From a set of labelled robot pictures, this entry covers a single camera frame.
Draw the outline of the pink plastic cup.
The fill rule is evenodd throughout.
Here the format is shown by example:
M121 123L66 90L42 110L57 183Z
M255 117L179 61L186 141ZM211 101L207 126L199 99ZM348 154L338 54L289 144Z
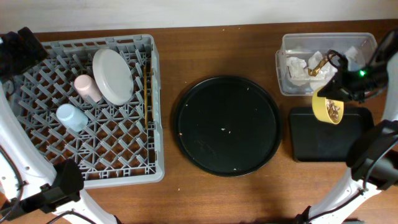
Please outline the pink plastic cup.
M74 87L78 94L86 101L90 97L95 103L102 99L96 82L89 75L79 75L75 78Z

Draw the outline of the wooden chopstick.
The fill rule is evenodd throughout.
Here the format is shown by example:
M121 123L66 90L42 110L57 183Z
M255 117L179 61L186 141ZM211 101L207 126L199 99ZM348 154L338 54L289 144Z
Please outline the wooden chopstick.
M151 59L150 61L150 99L151 99L151 115L152 115L152 120L155 119L154 115L154 85L153 85L153 61Z
M144 119L145 129L148 130L148 109L147 109L147 67L144 66Z

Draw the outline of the white paper napkin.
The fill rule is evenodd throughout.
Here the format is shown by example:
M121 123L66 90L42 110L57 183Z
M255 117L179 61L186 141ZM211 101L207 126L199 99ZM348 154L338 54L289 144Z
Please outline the white paper napkin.
M348 70L356 71L364 66L365 60L362 53L356 47L350 47L344 54L348 60ZM315 52L307 61L297 57L287 57L286 66L289 71L287 78L295 86L310 85L312 90L326 85L338 71L330 62L325 63L315 76L308 74L308 70L314 70L326 55Z

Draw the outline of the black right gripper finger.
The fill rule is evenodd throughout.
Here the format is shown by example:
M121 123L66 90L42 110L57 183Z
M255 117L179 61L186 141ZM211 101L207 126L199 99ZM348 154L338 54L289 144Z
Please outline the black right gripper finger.
M329 100L344 101L345 94L341 91L343 88L341 75L335 75L325 86L317 92L318 97L324 97Z
M347 77L348 76L348 59L339 52L330 49L326 53L328 62L336 72L333 77Z

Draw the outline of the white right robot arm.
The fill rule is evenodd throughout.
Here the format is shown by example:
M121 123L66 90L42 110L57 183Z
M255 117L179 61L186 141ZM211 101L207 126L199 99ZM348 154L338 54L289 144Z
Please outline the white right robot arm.
M326 54L337 73L312 96L317 120L333 123L328 101L342 108L344 103L367 99L386 91L382 120L357 139L349 149L347 169L331 192L318 204L298 214L294 223L343 223L369 198L397 185L397 29L380 41L363 68L350 71L348 60L335 50Z

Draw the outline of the gold foil wrapper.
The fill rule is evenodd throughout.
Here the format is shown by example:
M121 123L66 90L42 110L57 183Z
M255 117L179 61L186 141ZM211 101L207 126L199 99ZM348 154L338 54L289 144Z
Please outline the gold foil wrapper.
M318 75L322 67L328 63L328 57L323 55L313 55L308 60L308 74L312 77Z

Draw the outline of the yellow bowl with food scraps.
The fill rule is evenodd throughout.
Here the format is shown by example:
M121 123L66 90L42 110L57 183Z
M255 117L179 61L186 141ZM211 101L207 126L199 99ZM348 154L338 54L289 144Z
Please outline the yellow bowl with food scraps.
M343 118L344 103L318 96L320 90L321 87L312 96L312 110L316 119L324 123L339 124Z

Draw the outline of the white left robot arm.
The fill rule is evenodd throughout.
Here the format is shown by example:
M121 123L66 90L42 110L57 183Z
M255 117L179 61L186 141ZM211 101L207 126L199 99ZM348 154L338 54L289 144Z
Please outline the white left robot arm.
M1 82L13 81L48 56L33 32L23 27L1 36ZM119 223L84 190L76 162L52 165L34 147L1 90L1 186L7 200L1 221L11 221L40 210L70 223Z

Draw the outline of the grey round plate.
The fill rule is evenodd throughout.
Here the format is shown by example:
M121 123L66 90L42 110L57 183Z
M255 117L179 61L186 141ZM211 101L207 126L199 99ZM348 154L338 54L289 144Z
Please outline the grey round plate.
M93 58L93 75L102 95L114 105L132 97L134 83L128 64L116 51L98 50Z

